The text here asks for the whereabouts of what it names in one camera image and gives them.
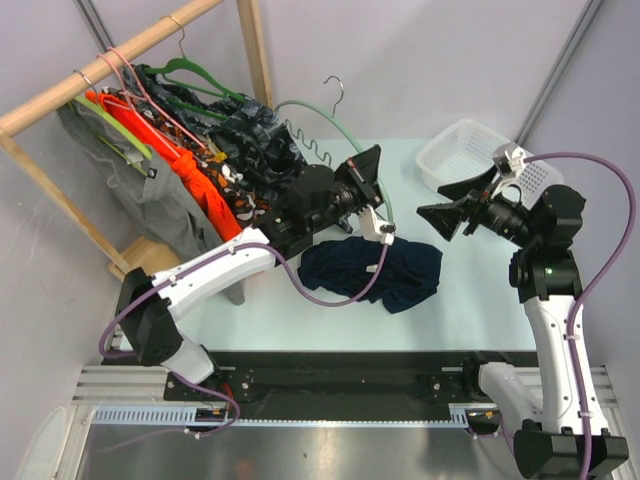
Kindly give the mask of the mint green wavy hanger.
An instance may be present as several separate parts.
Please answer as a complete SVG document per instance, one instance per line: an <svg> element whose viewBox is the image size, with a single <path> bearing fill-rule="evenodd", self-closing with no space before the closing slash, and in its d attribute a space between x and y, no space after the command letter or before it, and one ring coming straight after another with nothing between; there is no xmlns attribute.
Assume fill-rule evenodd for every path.
<svg viewBox="0 0 640 480"><path fill-rule="evenodd" d="M298 100L298 99L289 99L289 100L284 100L281 101L280 103L278 103L275 107L274 107L274 112L276 114L278 114L280 112L281 109L283 109L284 107L301 107L304 108L306 110L309 110L313 113L315 113L316 115L320 116L321 118L323 118L325 121L327 121L329 124L332 125L332 127L337 130L343 137L344 139L351 145L351 147L355 150L356 153L362 153L364 151L363 146L361 145L361 143L352 135L352 133L349 131L349 129L341 122L337 119L336 117L336 110L338 105L343 101L344 99L344 94L345 94L345 88L344 88L344 84L342 82L342 80L336 76L336 75L329 75L324 81L324 84L329 83L330 81L335 80L340 88L340 94L338 99L334 102L332 109L330 112L328 112L327 110L311 103L308 101L303 101L303 100ZM323 154L319 153L319 144L318 142L310 137L307 138L306 134L304 132L303 129L294 129L293 128L293 124L291 123L291 121L288 118L285 118L283 120L283 123L285 125L285 127L288 129L290 135L292 136L292 138L300 143L305 149L309 150L310 152L313 153L313 155L322 163L326 164L327 166L331 167L332 166L332 162L333 162L333 157L329 152L325 152ZM386 210L386 216L380 216L379 214L376 214L376 216L380 219L380 220L387 220L387 221L393 221L394 220L394 209L393 209L393 204L388 196L387 190L385 188L385 185L383 183L380 183L380 191L381 191L381 197L383 200L383 205L385 207Z"/></svg>

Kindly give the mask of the navy blue shorts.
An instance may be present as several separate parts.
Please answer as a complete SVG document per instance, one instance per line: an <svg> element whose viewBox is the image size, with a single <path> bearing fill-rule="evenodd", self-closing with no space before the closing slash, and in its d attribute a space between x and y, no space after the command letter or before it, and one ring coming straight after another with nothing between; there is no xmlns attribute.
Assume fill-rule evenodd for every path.
<svg viewBox="0 0 640 480"><path fill-rule="evenodd" d="M352 298L381 302L401 313L434 296L443 253L433 245L397 238L386 254L383 245L361 237L323 241L300 258L298 277L309 290L323 288Z"/></svg>

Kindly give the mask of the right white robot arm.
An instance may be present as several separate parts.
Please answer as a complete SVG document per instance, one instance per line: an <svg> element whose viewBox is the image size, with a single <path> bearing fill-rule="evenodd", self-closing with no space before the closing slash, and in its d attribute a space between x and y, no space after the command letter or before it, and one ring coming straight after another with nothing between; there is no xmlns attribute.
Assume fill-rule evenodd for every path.
<svg viewBox="0 0 640 480"><path fill-rule="evenodd" d="M461 376L473 401L488 397L512 438L526 479L601 479L629 458L627 440L612 433L597 399L581 325L583 288L571 246L582 227L585 199L552 184L532 207L503 197L496 169L443 185L446 202L417 213L444 239L484 227L517 246L509 283L531 326L541 380L536 396L507 362L488 362Z"/></svg>

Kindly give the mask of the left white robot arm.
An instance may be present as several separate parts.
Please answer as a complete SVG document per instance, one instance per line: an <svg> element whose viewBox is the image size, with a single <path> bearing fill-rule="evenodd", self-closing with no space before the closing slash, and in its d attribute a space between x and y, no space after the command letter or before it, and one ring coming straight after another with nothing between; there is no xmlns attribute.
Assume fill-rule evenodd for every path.
<svg viewBox="0 0 640 480"><path fill-rule="evenodd" d="M312 164L291 182L253 225L222 245L153 275L142 268L123 283L116 324L144 367L162 366L186 380L197 398L214 397L221 376L205 349L185 337L177 322L200 301L310 248L316 234L351 215L368 241L389 246L395 226L378 217L381 148L374 145L337 169Z"/></svg>

